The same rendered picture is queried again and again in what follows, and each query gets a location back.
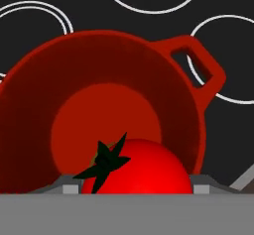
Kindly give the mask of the black hob with white rings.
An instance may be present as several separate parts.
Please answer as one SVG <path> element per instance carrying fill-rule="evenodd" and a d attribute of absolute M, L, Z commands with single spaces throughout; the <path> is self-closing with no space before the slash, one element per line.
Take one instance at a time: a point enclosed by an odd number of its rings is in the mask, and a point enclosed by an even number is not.
<path fill-rule="evenodd" d="M 231 185 L 254 165 L 254 0 L 0 0 L 0 72 L 67 24 L 149 41 L 199 38 L 226 72 L 205 114 L 202 171 Z"/>

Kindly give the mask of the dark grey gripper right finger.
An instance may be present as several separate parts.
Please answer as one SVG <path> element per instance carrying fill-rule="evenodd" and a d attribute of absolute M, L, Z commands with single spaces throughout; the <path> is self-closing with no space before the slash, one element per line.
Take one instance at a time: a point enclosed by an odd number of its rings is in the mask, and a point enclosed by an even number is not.
<path fill-rule="evenodd" d="M 207 175 L 190 175 L 194 194 L 239 194 L 240 191 L 226 185 L 222 185 Z"/>

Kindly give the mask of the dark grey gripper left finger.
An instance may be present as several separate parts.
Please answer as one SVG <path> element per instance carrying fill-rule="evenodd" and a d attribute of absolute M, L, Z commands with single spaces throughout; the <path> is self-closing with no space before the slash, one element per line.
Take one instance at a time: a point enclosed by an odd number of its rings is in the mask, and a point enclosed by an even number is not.
<path fill-rule="evenodd" d="M 73 176 L 60 176 L 52 184 L 38 188 L 31 192 L 32 194 L 81 194 L 83 185 L 82 179 Z"/>

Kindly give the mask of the red tomato with green stem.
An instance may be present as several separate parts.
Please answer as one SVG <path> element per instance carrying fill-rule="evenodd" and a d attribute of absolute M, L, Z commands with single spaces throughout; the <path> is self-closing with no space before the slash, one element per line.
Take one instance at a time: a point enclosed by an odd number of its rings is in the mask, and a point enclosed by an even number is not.
<path fill-rule="evenodd" d="M 111 147 L 98 142 L 93 165 L 74 176 L 83 179 L 82 193 L 192 194 L 189 174 L 171 151 L 126 136 Z"/>

